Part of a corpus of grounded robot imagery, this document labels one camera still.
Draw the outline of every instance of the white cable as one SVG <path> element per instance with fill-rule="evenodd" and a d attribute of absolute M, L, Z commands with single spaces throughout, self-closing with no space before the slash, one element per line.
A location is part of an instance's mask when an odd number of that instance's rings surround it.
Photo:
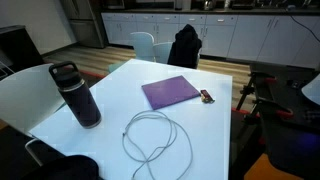
<path fill-rule="evenodd" d="M 129 136 L 129 131 L 130 131 L 130 127 L 132 126 L 133 123 L 137 122 L 137 121 L 140 121 L 140 120 L 144 120 L 144 119 L 161 119 L 161 120 L 166 120 L 169 122 L 170 124 L 170 134 L 169 134 L 169 138 L 167 140 L 167 143 L 164 145 L 164 146 L 158 146 L 156 147 L 153 152 L 151 153 L 150 156 L 146 156 L 145 153 L 143 152 L 143 150 L 135 143 L 133 142 L 133 140 L 130 138 Z M 190 161 L 189 161 L 189 164 L 188 166 L 185 168 L 185 170 L 181 173 L 181 175 L 177 178 L 177 179 L 180 179 L 187 171 L 188 169 L 190 168 L 191 164 L 192 164 L 192 160 L 193 160 L 193 150 L 192 150 L 192 144 L 191 144 L 191 141 L 190 141 L 190 138 L 189 138 L 189 135 L 187 133 L 187 131 L 178 123 L 176 123 L 175 121 L 169 119 L 165 114 L 163 114 L 162 112 L 159 112 L 159 111 L 143 111 L 143 112 L 140 112 L 138 114 L 136 114 L 131 120 L 130 122 L 128 123 L 128 125 L 126 126 L 125 128 L 125 132 L 122 134 L 122 146 L 123 146 L 123 149 L 125 151 L 125 153 L 131 158 L 133 159 L 134 161 L 137 161 L 137 162 L 141 162 L 142 164 L 135 170 L 135 172 L 133 173 L 132 175 L 132 179 L 134 179 L 136 173 L 145 165 L 147 164 L 147 167 L 148 167 L 148 170 L 149 170 L 149 173 L 152 177 L 153 180 L 155 180 L 155 177 L 152 173 L 152 170 L 151 170 L 151 167 L 149 165 L 149 162 L 157 159 L 168 147 L 170 147 L 176 140 L 177 136 L 178 136 L 178 131 L 177 131 L 177 126 L 184 132 L 184 134 L 186 135 L 187 139 L 188 139 L 188 143 L 189 143 L 189 147 L 190 147 Z M 125 138 L 127 137 L 128 141 L 142 154 L 143 156 L 143 159 L 138 159 L 138 158 L 135 158 L 133 157 L 127 150 L 126 146 L 125 146 L 125 143 L 124 143 L 124 140 Z"/>

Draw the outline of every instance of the white table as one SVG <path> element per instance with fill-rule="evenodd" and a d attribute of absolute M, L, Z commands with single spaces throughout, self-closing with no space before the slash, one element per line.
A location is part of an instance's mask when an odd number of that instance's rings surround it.
<path fill-rule="evenodd" d="M 232 77 L 227 75 L 132 59 L 91 87 L 102 115 L 97 127 L 84 129 L 65 106 L 30 133 L 66 156 L 82 154 L 93 158 L 104 179 L 129 180 L 140 163 L 125 154 L 121 140 L 131 118 L 151 110 L 141 86 L 179 75 L 199 91 L 206 89 L 216 100 L 213 104 L 203 104 L 197 97 L 159 109 L 182 125 L 191 139 L 193 162 L 182 179 L 226 180 L 232 94 Z M 143 120 L 132 125 L 130 132 L 146 154 L 150 154 L 166 142 L 168 122 Z M 155 178 L 177 178 L 188 165 L 188 147 L 187 138 L 180 131 L 172 147 L 150 163 Z M 151 179 L 146 166 L 137 173 L 136 179 Z"/>

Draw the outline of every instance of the bottle handle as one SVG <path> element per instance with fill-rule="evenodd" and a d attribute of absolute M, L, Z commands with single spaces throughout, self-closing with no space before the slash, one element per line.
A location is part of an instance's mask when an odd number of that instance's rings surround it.
<path fill-rule="evenodd" d="M 58 68 L 62 68 L 62 67 L 65 67 L 65 66 L 69 66 L 69 65 L 71 65 L 73 67 L 73 71 L 79 72 L 77 66 L 72 61 L 65 61 L 65 62 L 62 62 L 62 63 L 59 63 L 59 64 L 51 65 L 49 67 L 49 73 L 51 74 L 53 79 L 55 79 L 56 74 L 53 72 L 53 70 L 58 69 Z"/>

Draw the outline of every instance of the charging cable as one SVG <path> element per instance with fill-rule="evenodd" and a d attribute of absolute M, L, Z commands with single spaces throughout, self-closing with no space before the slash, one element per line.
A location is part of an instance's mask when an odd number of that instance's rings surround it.
<path fill-rule="evenodd" d="M 298 22 L 295 18 L 293 18 L 293 16 L 292 16 L 291 14 L 289 14 L 289 16 L 291 17 L 291 19 L 292 19 L 295 23 L 297 23 L 297 24 L 299 24 L 300 26 L 302 26 L 303 28 L 307 29 L 307 30 L 312 34 L 312 36 L 320 43 L 320 39 L 314 34 L 314 32 L 313 32 L 310 28 L 308 28 L 307 26 L 305 26 L 305 25 L 301 24 L 300 22 Z"/>
<path fill-rule="evenodd" d="M 166 144 L 163 146 L 156 147 L 149 156 L 146 156 L 146 154 L 141 149 L 141 147 L 139 147 L 130 138 L 130 135 L 129 135 L 129 131 L 130 131 L 132 124 L 134 124 L 135 122 L 138 122 L 140 120 L 146 120 L 146 119 L 148 119 L 148 120 L 164 120 L 164 121 L 167 121 L 170 126 L 170 134 L 169 134 L 169 138 L 168 138 Z M 135 175 L 144 165 L 147 165 L 149 174 L 151 175 L 152 179 L 155 180 L 155 177 L 152 173 L 149 162 L 156 160 L 167 148 L 169 148 L 175 142 L 175 140 L 177 139 L 177 136 L 178 136 L 178 128 L 181 129 L 183 131 L 183 133 L 185 134 L 185 136 L 187 137 L 188 143 L 189 143 L 189 148 L 190 148 L 190 160 L 189 160 L 188 166 L 184 169 L 184 171 L 181 173 L 181 175 L 177 178 L 177 179 L 180 179 L 188 171 L 188 169 L 190 168 L 190 166 L 192 164 L 192 160 L 193 160 L 192 144 L 191 144 L 191 141 L 190 141 L 190 138 L 189 138 L 187 131 L 180 124 L 169 119 L 164 113 L 159 112 L 159 111 L 143 111 L 143 112 L 136 114 L 131 119 L 131 121 L 129 122 L 129 124 L 125 128 L 125 132 L 122 134 L 122 147 L 123 147 L 125 153 L 131 159 L 142 163 L 133 173 L 132 178 L 131 178 L 132 180 L 134 180 Z M 132 144 L 141 153 L 141 155 L 143 156 L 143 159 L 136 158 L 129 153 L 129 151 L 127 150 L 127 147 L 125 146 L 125 139 L 127 139 L 128 142 L 130 144 Z"/>

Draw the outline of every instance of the jacket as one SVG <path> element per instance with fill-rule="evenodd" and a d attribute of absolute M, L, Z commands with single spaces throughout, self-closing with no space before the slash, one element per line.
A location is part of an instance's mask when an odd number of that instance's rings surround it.
<path fill-rule="evenodd" d="M 176 34 L 176 41 L 172 44 L 168 64 L 195 69 L 202 42 L 194 28 L 187 24 Z"/>

